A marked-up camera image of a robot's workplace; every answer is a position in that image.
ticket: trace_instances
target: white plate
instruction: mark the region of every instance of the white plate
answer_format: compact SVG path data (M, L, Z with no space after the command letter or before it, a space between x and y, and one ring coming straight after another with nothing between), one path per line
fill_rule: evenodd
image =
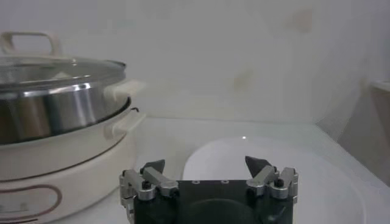
M246 180L251 178L244 157L268 160L279 170L299 173L299 224L366 223L366 209L350 179L329 162L310 152L266 138L230 138L211 142L188 159L184 180Z

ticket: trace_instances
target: white countertop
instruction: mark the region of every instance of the white countertop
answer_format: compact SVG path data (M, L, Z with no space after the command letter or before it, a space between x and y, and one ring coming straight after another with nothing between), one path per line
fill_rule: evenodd
M213 120L147 118L136 131L137 164L166 160L164 174L180 179L186 159L204 144L227 137L261 136L311 150L344 172L360 190L366 204L367 223L390 222L390 188L350 156L315 125L227 122ZM95 205L52 222L128 223L115 190Z

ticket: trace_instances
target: wall stain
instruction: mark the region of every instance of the wall stain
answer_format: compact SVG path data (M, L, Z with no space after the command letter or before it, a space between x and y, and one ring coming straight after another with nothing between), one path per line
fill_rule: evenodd
M249 88L255 73L253 69L246 69L234 77L233 90L234 92L243 92Z
M301 9L286 20L285 27L300 33L310 33L313 26L313 8Z

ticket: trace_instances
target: screw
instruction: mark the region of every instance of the screw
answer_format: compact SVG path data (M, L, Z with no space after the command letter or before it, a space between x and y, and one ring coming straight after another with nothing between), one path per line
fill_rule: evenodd
M143 190L148 190L152 187L152 184L149 181L144 181L142 182L142 189Z
M274 181L275 187L283 187L284 184L285 184L285 182L283 181L283 179L280 179L280 178L278 178L277 180Z

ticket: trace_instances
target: pot handle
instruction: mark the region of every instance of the pot handle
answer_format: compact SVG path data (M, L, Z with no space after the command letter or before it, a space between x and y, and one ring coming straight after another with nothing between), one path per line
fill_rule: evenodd
M118 84L108 86L104 89L104 96L115 101L125 100L128 97L135 96L143 88L146 83L137 80L125 80Z
M139 113L135 110L130 111L124 118L112 126L111 135L114 137L130 133L145 117L145 113Z
M48 54L18 51L12 41L14 36L46 37L50 41L51 51ZM50 32L6 31L0 34L0 46L6 55L63 59L60 39L56 34Z

